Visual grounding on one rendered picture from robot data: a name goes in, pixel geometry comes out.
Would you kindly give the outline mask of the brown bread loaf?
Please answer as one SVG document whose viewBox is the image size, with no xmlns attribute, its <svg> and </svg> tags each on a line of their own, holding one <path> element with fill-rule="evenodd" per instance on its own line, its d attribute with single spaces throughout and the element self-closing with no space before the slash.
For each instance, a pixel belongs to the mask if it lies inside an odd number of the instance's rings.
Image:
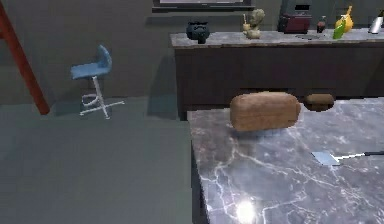
<svg viewBox="0 0 384 224">
<path fill-rule="evenodd" d="M 297 121 L 301 105 L 286 92 L 258 92 L 234 97 L 230 103 L 230 121 L 237 131 L 288 128 Z"/>
</svg>

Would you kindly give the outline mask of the black kettle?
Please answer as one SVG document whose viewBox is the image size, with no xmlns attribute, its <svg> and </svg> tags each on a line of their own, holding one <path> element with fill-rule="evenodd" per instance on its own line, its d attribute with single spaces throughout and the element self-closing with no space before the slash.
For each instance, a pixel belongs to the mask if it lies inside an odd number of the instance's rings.
<svg viewBox="0 0 384 224">
<path fill-rule="evenodd" d="M 186 35 L 190 40 L 197 40 L 199 44 L 205 44 L 210 35 L 207 22 L 189 22 L 186 28 Z"/>
</svg>

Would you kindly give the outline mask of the dark kitchen counter cabinet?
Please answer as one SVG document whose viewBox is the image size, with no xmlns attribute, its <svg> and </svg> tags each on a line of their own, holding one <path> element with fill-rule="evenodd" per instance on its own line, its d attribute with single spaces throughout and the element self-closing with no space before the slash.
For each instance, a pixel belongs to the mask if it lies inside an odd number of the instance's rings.
<svg viewBox="0 0 384 224">
<path fill-rule="evenodd" d="M 204 44 L 184 33 L 174 49 L 178 115 L 227 107 L 251 92 L 288 92 L 299 99 L 327 93 L 335 99 L 384 97 L 384 32 L 353 29 L 340 39 L 310 30 L 306 37 L 263 31 L 213 32 Z"/>
</svg>

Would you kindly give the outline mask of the blue swivel stool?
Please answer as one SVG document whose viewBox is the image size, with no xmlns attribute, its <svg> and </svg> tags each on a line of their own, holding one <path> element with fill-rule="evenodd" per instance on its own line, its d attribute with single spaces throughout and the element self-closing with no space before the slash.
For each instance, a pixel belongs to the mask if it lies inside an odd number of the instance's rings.
<svg viewBox="0 0 384 224">
<path fill-rule="evenodd" d="M 104 113 L 105 118 L 110 119 L 107 109 L 115 105 L 124 105 L 125 102 L 119 101 L 112 104 L 106 104 L 104 102 L 98 78 L 111 72 L 112 57 L 107 48 L 103 45 L 99 45 L 97 51 L 98 59 L 95 62 L 72 66 L 70 73 L 73 80 L 90 78 L 95 88 L 94 93 L 86 94 L 81 97 L 81 103 L 82 106 L 85 107 L 85 110 L 81 111 L 79 115 L 83 116 L 87 113 L 101 110 Z"/>
</svg>

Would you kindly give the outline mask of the tan bust statue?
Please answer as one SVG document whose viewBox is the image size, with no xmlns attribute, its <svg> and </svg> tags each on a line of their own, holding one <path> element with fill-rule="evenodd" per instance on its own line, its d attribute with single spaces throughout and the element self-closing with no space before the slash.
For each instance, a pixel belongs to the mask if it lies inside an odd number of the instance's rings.
<svg viewBox="0 0 384 224">
<path fill-rule="evenodd" d="M 255 9 L 252 11 L 249 20 L 250 29 L 246 31 L 246 37 L 248 39 L 259 39 L 261 37 L 259 26 L 262 23 L 264 17 L 265 12 L 263 9 Z"/>
</svg>

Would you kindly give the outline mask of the marble kitchen island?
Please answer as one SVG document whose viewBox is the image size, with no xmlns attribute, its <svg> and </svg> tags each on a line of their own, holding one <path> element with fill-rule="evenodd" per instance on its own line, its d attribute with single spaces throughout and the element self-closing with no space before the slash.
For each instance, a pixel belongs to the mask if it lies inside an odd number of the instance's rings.
<svg viewBox="0 0 384 224">
<path fill-rule="evenodd" d="M 384 224 L 384 98 L 303 109 L 289 128 L 238 132 L 226 109 L 189 113 L 204 224 Z"/>
</svg>

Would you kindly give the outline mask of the small brown potato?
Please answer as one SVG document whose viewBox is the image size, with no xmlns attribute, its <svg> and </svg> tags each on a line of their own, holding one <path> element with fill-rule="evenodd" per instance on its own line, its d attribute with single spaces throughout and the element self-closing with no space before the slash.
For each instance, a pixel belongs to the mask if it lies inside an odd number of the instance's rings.
<svg viewBox="0 0 384 224">
<path fill-rule="evenodd" d="M 310 94 L 305 97 L 304 106 L 310 111 L 326 111 L 334 106 L 334 98 L 331 94 Z"/>
</svg>

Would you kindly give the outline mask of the dark red toaster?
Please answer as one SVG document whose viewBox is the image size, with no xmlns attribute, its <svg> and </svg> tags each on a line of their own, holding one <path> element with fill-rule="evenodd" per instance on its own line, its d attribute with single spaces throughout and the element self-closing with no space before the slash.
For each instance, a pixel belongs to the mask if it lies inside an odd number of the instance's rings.
<svg viewBox="0 0 384 224">
<path fill-rule="evenodd" d="M 312 16 L 307 14 L 283 14 L 279 18 L 278 32 L 284 34 L 306 34 L 308 32 Z"/>
</svg>

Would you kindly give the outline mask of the green bottle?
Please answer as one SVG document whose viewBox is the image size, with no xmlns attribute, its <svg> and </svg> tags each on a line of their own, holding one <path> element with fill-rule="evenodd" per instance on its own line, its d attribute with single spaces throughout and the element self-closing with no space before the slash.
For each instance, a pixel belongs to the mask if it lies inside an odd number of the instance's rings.
<svg viewBox="0 0 384 224">
<path fill-rule="evenodd" d="M 340 25 L 338 25 L 334 29 L 334 32 L 333 32 L 333 38 L 334 39 L 340 39 L 343 36 L 344 30 L 345 30 L 345 25 L 346 25 L 346 23 L 342 22 Z"/>
</svg>

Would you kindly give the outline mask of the red wooden beam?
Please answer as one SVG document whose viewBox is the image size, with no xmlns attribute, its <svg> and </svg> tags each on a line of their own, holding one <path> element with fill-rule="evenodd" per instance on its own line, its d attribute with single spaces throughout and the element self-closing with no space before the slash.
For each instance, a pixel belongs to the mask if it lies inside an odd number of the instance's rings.
<svg viewBox="0 0 384 224">
<path fill-rule="evenodd" d="M 15 33 L 13 25 L 8 17 L 3 3 L 0 0 L 0 39 L 4 40 L 10 50 L 10 53 L 16 63 L 20 75 L 33 98 L 34 104 L 41 115 L 47 115 L 50 107 L 44 97 L 44 94 L 38 84 L 35 74 L 25 55 L 19 39 Z"/>
</svg>

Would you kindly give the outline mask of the silver metal bottle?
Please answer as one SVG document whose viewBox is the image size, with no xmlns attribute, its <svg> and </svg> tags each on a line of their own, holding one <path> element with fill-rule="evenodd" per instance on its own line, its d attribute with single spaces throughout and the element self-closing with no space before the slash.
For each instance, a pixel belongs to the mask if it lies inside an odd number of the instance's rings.
<svg viewBox="0 0 384 224">
<path fill-rule="evenodd" d="M 378 16 L 373 20 L 368 32 L 371 34 L 378 34 L 384 22 L 384 10 L 381 10 Z"/>
</svg>

